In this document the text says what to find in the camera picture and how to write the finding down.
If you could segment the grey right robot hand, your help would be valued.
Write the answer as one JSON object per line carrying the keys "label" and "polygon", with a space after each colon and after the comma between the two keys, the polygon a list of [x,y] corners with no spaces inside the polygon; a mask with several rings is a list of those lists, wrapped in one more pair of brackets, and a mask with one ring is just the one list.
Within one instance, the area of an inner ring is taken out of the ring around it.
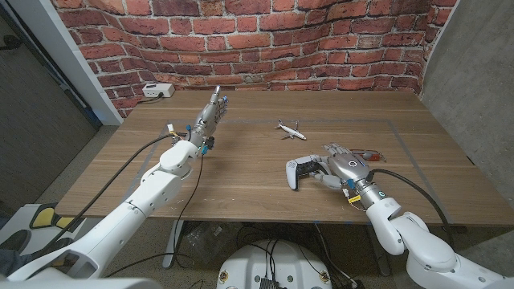
{"label": "grey right robot hand", "polygon": [[326,173],[318,170],[311,175],[330,189],[350,188],[367,210],[374,203],[387,198],[381,188],[372,181],[367,181],[370,169],[365,159],[349,149],[336,143],[325,144],[327,157],[314,157],[313,160],[326,165]]}

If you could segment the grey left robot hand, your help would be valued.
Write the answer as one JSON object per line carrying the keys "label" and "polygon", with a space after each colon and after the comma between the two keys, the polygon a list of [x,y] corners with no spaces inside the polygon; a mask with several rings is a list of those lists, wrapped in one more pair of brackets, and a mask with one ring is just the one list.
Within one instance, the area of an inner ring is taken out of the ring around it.
{"label": "grey left robot hand", "polygon": [[189,132],[188,141],[199,147],[211,137],[218,122],[226,114],[228,99],[219,95],[220,86],[216,86],[210,97],[210,102],[198,114],[196,122]]}

